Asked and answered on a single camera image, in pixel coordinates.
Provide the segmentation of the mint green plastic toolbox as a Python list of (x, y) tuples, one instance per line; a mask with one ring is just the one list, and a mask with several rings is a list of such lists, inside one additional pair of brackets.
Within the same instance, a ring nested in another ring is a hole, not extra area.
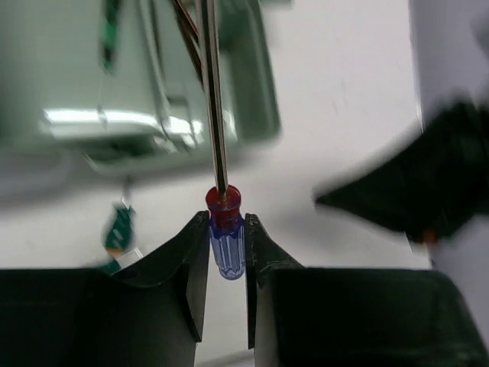
[(1, 3), (1, 168), (42, 174), (84, 157), (121, 176), (206, 162), (206, 98), (171, 1), (122, 1), (114, 73), (102, 1)]

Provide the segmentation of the blue red handled screwdriver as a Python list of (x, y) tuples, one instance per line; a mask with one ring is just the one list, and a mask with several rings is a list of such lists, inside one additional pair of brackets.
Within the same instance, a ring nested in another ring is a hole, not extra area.
[(196, 15), (215, 176), (215, 186), (206, 194), (209, 240), (219, 273), (233, 281), (245, 272), (245, 231), (240, 213), (241, 194), (236, 187), (228, 185), (215, 2), (198, 1)]

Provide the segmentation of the stubby green screwdriver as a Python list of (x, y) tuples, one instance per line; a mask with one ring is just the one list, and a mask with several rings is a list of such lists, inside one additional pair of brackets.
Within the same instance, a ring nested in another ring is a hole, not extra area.
[(113, 204), (112, 216), (104, 228), (102, 245), (108, 256), (115, 261), (135, 249), (132, 188), (133, 180), (127, 176), (122, 184), (120, 199)]

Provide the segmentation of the brown hex key front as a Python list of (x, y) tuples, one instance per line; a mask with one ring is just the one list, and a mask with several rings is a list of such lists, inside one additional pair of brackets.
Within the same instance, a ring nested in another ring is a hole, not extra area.
[(199, 78), (199, 81), (202, 82), (202, 62), (197, 50), (199, 40), (196, 25), (194, 24), (189, 12), (186, 10), (186, 6), (181, 0), (172, 0), (171, 2), (176, 14), (176, 21), (179, 26), (180, 33), (193, 63), (194, 70)]

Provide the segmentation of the thin green precision screwdriver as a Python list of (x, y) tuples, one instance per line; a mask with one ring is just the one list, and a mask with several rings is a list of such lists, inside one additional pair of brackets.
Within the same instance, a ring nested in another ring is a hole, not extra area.
[(118, 20), (121, 12), (120, 0), (102, 1), (102, 25), (99, 36), (99, 58), (103, 70), (114, 73), (115, 50), (118, 36)]

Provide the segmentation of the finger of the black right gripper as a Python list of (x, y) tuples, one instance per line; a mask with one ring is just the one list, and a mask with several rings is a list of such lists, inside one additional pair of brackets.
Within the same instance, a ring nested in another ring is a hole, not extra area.
[(411, 242), (454, 235), (488, 214), (488, 106), (459, 99), (442, 107), (402, 151), (360, 177), (315, 195)]

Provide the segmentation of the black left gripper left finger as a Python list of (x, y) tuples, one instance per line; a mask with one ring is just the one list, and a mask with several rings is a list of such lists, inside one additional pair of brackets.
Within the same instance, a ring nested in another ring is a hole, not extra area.
[(1, 272), (3, 366), (191, 366), (202, 340), (209, 214), (114, 274)]

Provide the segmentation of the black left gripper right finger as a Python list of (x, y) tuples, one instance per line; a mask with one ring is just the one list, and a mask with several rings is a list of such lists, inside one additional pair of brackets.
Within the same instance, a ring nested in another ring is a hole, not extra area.
[(311, 268), (245, 217), (248, 346), (257, 366), (486, 366), (454, 283), (433, 270)]

